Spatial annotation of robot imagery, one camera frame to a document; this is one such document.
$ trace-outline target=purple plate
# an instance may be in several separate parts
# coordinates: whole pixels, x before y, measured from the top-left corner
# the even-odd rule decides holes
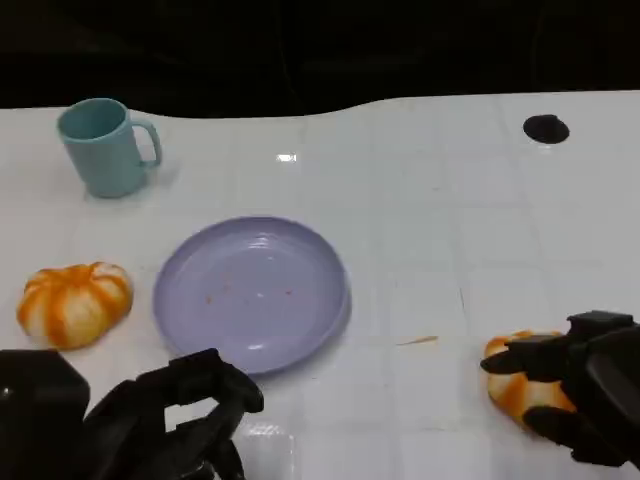
[[[248,374],[287,367],[350,315],[342,263],[317,233],[272,217],[212,225],[184,242],[156,281],[153,309],[179,355],[217,348]]]

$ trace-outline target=teal mug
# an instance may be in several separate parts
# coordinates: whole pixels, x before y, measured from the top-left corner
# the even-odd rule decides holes
[[[133,127],[149,132],[155,160],[142,160]],[[116,198],[135,192],[146,183],[147,170],[162,162],[160,138],[151,122],[132,120],[127,107],[110,98],[90,98],[69,107],[58,118],[58,133],[95,197]]]

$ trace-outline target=white table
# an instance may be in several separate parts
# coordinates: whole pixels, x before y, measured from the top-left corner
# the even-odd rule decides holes
[[[409,98],[304,118],[147,116],[166,164],[119,201],[85,195],[56,138],[59,113],[0,112],[0,348],[32,346],[14,312],[31,273],[122,265],[136,286],[130,317],[67,355],[95,403],[167,362],[151,288],[183,239],[233,216],[285,216],[335,246],[354,311],[339,342],[263,383],[266,411],[247,421],[273,425],[294,468],[260,447],[245,457],[276,471],[256,480],[637,478],[523,435],[488,401],[478,361],[496,334],[565,329],[567,315],[593,308],[640,314],[640,93]],[[521,125],[540,113],[558,115],[570,138],[530,141]],[[278,161],[290,155],[297,161]],[[439,339],[396,345],[426,335]]]

